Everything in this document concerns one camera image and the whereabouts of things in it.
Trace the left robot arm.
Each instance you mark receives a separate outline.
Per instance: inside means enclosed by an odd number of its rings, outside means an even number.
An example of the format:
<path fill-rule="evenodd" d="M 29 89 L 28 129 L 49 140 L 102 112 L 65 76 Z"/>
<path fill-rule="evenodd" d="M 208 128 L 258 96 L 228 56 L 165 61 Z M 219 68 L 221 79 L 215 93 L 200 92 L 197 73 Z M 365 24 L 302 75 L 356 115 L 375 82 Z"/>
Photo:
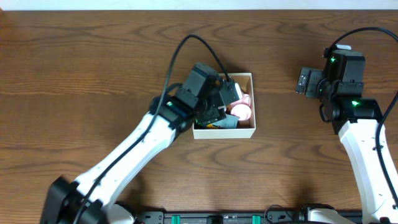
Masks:
<path fill-rule="evenodd" d="M 122 191 L 158 153 L 190 129 L 206 110 L 206 100 L 226 85 L 204 63 L 196 63 L 185 83 L 166 83 L 136 129 L 109 155 L 73 182 L 59 177 L 49 188 L 41 223 L 134 223 L 116 203 Z"/>

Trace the pink white figurine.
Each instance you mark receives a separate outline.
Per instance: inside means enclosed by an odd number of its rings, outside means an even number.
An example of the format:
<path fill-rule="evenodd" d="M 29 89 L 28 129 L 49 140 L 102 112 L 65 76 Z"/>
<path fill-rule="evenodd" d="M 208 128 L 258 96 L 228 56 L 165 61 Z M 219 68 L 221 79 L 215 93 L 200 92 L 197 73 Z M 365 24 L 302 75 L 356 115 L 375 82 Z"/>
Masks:
<path fill-rule="evenodd" d="M 238 121 L 247 121 L 251 118 L 251 97 L 248 94 L 244 94 L 243 97 L 231 103 L 227 111 L 227 117 L 236 117 Z"/>

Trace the grey yellow toy truck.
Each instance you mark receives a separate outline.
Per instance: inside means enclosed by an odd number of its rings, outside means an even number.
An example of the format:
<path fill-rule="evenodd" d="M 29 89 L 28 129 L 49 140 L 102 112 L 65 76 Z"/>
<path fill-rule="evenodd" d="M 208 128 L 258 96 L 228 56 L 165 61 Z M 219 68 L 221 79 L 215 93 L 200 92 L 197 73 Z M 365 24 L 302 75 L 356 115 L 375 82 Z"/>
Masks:
<path fill-rule="evenodd" d="M 226 115 L 226 118 L 217 121 L 215 123 L 207 124 L 207 128 L 218 128 L 218 129 L 236 129 L 238 126 L 239 117 L 230 114 Z"/>

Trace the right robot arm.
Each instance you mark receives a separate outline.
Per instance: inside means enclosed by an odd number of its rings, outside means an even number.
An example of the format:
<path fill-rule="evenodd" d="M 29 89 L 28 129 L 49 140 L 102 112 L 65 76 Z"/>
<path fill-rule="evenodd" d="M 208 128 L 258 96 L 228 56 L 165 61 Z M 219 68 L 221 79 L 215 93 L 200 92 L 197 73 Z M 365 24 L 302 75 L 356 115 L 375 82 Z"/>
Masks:
<path fill-rule="evenodd" d="M 325 68 L 303 67 L 296 92 L 318 98 L 323 122 L 331 123 L 353 168 L 363 223 L 397 223 L 397 171 L 389 152 L 383 115 L 375 99 L 364 98 L 365 58 L 332 51 Z"/>

